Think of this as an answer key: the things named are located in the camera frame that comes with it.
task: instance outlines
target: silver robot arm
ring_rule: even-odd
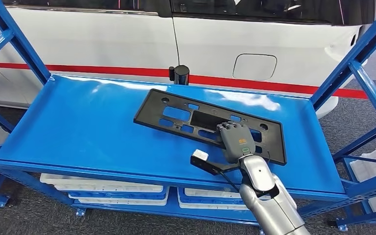
[[[246,125],[217,126],[226,147],[226,160],[239,164],[243,175],[240,196],[266,235],[310,235],[296,211],[296,203],[266,161],[254,155],[256,146]],[[263,195],[270,199],[261,200]]]
[[[262,157],[241,158],[240,168],[243,171],[241,199],[266,235],[309,235],[296,211],[295,201]],[[263,194],[269,194],[270,199],[259,199]]]

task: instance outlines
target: floor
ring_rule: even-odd
[[[370,76],[376,79],[376,52],[366,66]],[[359,89],[352,81],[347,88]],[[0,113],[16,123],[23,110],[0,108]],[[350,143],[355,138],[376,127],[376,112],[367,100],[341,98],[338,106],[320,119],[331,152]],[[376,140],[367,144],[356,154],[371,152]],[[67,206],[54,202],[39,193],[15,182],[6,180],[2,192],[10,194],[15,206],[0,209],[0,235],[242,235],[258,234],[253,226],[181,219],[158,215],[88,211],[84,217],[76,217]],[[344,216],[341,210],[325,213],[306,221],[312,235],[338,235],[336,228],[326,225],[327,220]],[[347,235],[376,235],[376,224],[349,226]]]

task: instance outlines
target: white car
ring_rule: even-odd
[[[196,83],[229,78],[213,84],[270,93],[281,93],[267,91],[277,83],[320,86],[376,18],[376,0],[4,3],[54,73],[170,82],[166,69],[181,64],[204,76]],[[34,100],[41,84],[26,68],[10,44],[0,51],[0,105],[26,108]],[[299,94],[293,87],[283,92]],[[318,117],[337,103],[330,98]]]

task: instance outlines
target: black plastic plate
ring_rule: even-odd
[[[256,143],[256,155],[285,165],[282,124],[180,95],[151,89],[134,123],[225,148],[216,128],[232,120],[246,124]]]

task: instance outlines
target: red stripe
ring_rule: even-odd
[[[127,68],[127,67],[108,67],[108,66],[81,66],[81,65],[46,65],[50,71],[64,72],[87,72],[87,73],[106,73],[122,75],[138,75],[151,77],[168,77],[168,69],[148,69],[148,68]],[[6,69],[29,69],[27,64],[0,63],[0,68]],[[236,88],[248,88],[265,91],[291,92],[301,94],[313,94],[318,89],[315,86],[285,84],[276,82],[250,81],[242,79],[232,79],[223,77],[209,77],[200,75],[191,75],[190,83],[202,85],[214,85]],[[363,90],[338,89],[334,96],[367,99]]]

